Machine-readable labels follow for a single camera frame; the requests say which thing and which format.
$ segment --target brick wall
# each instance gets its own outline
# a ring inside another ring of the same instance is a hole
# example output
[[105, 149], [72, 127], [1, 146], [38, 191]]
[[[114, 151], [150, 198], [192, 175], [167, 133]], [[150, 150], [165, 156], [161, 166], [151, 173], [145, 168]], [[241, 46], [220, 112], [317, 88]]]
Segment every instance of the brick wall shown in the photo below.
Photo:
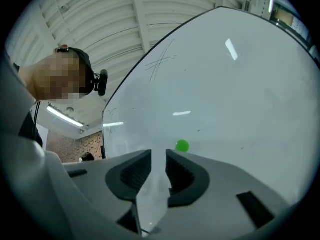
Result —
[[95, 160], [102, 159], [102, 145], [102, 131], [81, 139], [72, 139], [49, 130], [46, 150], [55, 152], [62, 163], [72, 163], [79, 162], [79, 158], [86, 152], [90, 152]]

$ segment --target wall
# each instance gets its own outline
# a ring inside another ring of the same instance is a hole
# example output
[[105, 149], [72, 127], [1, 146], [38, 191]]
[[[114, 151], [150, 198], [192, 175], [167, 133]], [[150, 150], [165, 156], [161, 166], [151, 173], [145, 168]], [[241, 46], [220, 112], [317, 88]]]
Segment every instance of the wall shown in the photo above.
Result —
[[46, 150], [55, 152], [62, 163], [79, 162], [79, 158], [90, 152], [95, 160], [102, 159], [102, 132], [97, 132], [81, 139], [72, 139], [49, 131]]
[[36, 124], [36, 128], [38, 129], [40, 137], [42, 139], [42, 143], [43, 143], [42, 148], [43, 150], [46, 150], [49, 130], [47, 128], [42, 127], [39, 124]]

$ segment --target whiteboard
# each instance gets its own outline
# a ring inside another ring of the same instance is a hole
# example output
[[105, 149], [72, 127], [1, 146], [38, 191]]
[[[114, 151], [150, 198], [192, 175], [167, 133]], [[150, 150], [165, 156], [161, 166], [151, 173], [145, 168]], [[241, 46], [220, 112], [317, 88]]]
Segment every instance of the whiteboard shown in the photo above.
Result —
[[125, 79], [103, 113], [105, 153], [151, 149], [157, 182], [165, 150], [187, 140], [189, 153], [238, 166], [294, 204], [318, 165], [319, 83], [311, 56], [283, 30], [217, 8], [167, 36]]

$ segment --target fluorescent light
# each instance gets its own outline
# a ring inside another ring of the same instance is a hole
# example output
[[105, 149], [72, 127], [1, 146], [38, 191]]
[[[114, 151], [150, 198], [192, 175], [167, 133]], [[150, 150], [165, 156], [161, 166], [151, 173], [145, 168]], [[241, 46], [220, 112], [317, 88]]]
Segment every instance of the fluorescent light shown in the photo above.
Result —
[[173, 113], [174, 116], [183, 116], [183, 115], [188, 115], [190, 114], [191, 111], [186, 111], [186, 112], [176, 112], [176, 113]]
[[275, 2], [275, 0], [270, 0], [270, 2], [269, 2], [269, 13], [271, 13], [272, 9], [274, 8], [274, 2]]
[[68, 121], [68, 122], [71, 123], [71, 124], [74, 124], [74, 125], [79, 126], [79, 127], [84, 126], [83, 123], [80, 123], [80, 122], [78, 122], [78, 121], [76, 121], [76, 120], [71, 119], [70, 117], [67, 117], [66, 115], [60, 113], [58, 110], [54, 109], [52, 106], [47, 106], [46, 109], [47, 109], [48, 111], [50, 111], [52, 114], [60, 117], [60, 118], [63, 119], [63, 120]]
[[225, 42], [225, 45], [228, 48], [232, 58], [234, 60], [238, 59], [238, 54], [237, 54], [236, 49], [234, 48], [234, 45], [232, 44], [230, 38]]
[[111, 127], [111, 126], [122, 126], [124, 122], [112, 122], [112, 123], [104, 123], [103, 127]]

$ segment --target black slot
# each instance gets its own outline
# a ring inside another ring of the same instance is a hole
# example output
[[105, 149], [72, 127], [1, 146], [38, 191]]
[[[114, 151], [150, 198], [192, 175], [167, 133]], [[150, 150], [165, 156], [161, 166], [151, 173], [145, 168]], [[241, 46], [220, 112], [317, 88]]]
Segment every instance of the black slot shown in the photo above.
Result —
[[106, 159], [107, 157], [106, 157], [106, 153], [105, 153], [105, 146], [102, 145], [100, 148], [101, 148], [102, 159]]
[[69, 174], [70, 178], [74, 178], [74, 177], [78, 177], [78, 176], [81, 176], [81, 175], [85, 175], [87, 173], [88, 172], [85, 169], [68, 171], [68, 174]]
[[236, 197], [239, 199], [257, 229], [275, 218], [251, 191], [237, 194]]

